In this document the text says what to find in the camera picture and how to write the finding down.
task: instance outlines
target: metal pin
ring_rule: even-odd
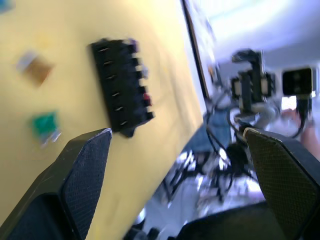
[[[108,76],[106,79],[110,80],[110,79],[114,79],[116,77],[116,75],[112,75],[112,76]]]
[[[106,61],[103,65],[109,65],[109,64],[112,64],[113,61]]]
[[[109,48],[106,47],[106,48],[104,48],[104,49],[99,50],[98,52],[104,52],[104,51],[106,51],[106,50],[108,50],[108,49],[109,49]]]

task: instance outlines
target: black camera module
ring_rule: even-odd
[[[310,95],[312,90],[313,70],[310,67],[282,73],[282,91],[285,96]]]

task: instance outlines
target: yellow surface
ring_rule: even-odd
[[[173,0],[16,0],[0,14],[0,224],[33,180],[83,133],[110,127],[88,44],[139,41],[156,118],[132,139],[113,134],[87,239],[121,239],[202,122]],[[16,69],[35,50],[54,69],[41,87]],[[57,143],[41,148],[28,119],[57,110]]]

